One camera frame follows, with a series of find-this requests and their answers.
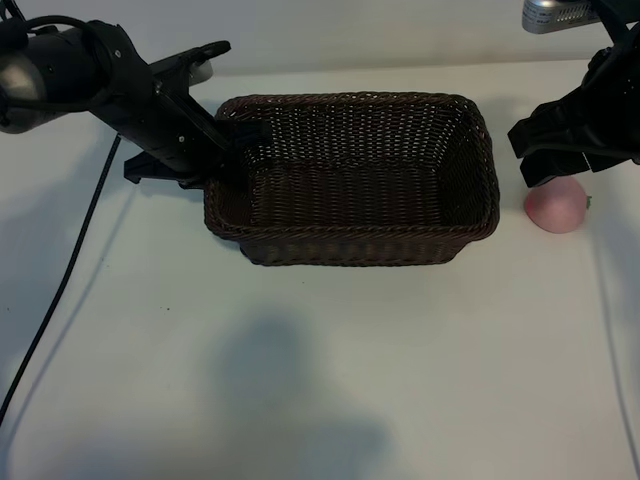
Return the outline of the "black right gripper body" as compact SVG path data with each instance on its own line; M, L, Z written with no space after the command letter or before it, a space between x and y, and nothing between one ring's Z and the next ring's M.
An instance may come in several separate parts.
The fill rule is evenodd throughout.
M539 105L508 133L517 157L541 150L639 156L639 50L592 59L581 85Z

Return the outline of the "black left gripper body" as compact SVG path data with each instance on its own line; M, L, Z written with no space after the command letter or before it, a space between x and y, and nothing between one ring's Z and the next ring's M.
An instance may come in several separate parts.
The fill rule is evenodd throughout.
M269 125L260 120L216 120L189 93L191 69L227 53L216 41L149 64L120 26L90 24L112 55L115 87L91 113L142 152L127 160L124 177L173 180L184 189L201 189L219 180L223 152L266 145Z

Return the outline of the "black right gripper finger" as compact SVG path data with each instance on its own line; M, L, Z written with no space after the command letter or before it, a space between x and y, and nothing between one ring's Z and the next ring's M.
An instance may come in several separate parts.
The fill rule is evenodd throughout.
M592 151L592 171L601 172L626 161L639 164L639 149L594 148Z
M590 167L582 153L533 152L522 159L520 170L527 187L535 188L558 177L589 171Z

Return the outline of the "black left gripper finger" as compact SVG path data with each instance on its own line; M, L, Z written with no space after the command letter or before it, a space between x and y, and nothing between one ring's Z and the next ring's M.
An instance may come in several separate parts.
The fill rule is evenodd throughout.
M223 152L219 160L219 180L225 185L236 187L236 155L234 150Z
M238 188L247 192L251 173L251 151L249 148L239 150L236 156Z

